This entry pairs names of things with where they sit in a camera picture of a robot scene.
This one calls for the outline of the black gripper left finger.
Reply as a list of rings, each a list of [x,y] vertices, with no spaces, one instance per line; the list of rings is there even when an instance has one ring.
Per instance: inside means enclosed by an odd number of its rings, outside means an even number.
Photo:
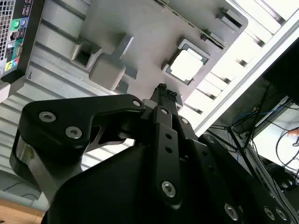
[[[132,147],[152,149],[173,168],[178,132],[167,91],[159,84],[148,103],[125,94],[27,104],[14,140],[13,170],[37,184],[51,204],[68,180]]]

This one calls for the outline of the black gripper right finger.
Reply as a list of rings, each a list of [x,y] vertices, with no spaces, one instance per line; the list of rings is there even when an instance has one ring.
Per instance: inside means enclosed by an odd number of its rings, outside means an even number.
[[[181,176],[200,222],[217,224],[295,224],[277,184],[259,162],[245,155],[243,167],[227,150],[227,142],[212,132],[196,136],[178,115],[177,94],[167,91],[178,153],[186,159]]]

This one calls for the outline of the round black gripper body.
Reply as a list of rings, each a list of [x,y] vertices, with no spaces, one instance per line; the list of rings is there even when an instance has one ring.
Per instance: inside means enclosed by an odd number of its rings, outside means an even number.
[[[45,224],[221,224],[217,166],[205,145],[186,141],[172,168],[132,147],[71,178],[56,193]]]

